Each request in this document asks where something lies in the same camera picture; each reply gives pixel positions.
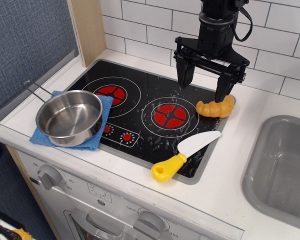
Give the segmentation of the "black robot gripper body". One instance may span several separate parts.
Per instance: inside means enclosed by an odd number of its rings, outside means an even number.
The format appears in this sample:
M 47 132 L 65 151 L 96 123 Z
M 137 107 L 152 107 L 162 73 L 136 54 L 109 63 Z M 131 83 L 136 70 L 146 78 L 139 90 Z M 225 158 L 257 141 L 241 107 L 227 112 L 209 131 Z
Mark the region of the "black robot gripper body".
M 237 70 L 237 82 L 242 83 L 246 77 L 249 61 L 234 51 L 232 42 L 236 34 L 236 20 L 221 22 L 211 18 L 200 20 L 198 38 L 177 37 L 174 51 L 177 56 L 189 61 L 195 68 L 218 75 L 227 68 Z

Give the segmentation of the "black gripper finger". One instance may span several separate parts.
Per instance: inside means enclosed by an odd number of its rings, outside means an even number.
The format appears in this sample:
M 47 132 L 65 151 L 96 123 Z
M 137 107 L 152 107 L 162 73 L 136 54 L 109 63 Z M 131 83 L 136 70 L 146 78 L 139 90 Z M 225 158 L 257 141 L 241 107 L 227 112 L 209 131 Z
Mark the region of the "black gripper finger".
M 218 77 L 215 92 L 215 102 L 221 103 L 228 96 L 234 85 L 238 82 L 238 71 L 235 68 L 227 68 Z
M 183 57 L 177 56 L 176 70 L 179 85 L 186 88 L 193 80 L 195 66 Z

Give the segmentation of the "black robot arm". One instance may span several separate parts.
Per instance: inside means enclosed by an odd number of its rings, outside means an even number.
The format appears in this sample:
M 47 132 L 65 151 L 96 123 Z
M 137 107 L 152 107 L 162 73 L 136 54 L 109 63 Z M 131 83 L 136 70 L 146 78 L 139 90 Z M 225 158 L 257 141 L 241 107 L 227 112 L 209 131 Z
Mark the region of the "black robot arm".
M 198 19 L 200 28 L 198 38 L 177 37 L 174 51 L 177 79 L 182 88 L 193 80 L 195 68 L 218 75 L 215 102 L 221 103 L 231 93 L 233 86 L 245 80 L 249 60 L 237 53 L 233 40 L 246 41 L 236 33 L 238 15 L 242 13 L 251 20 L 244 9 L 246 0 L 204 0 Z

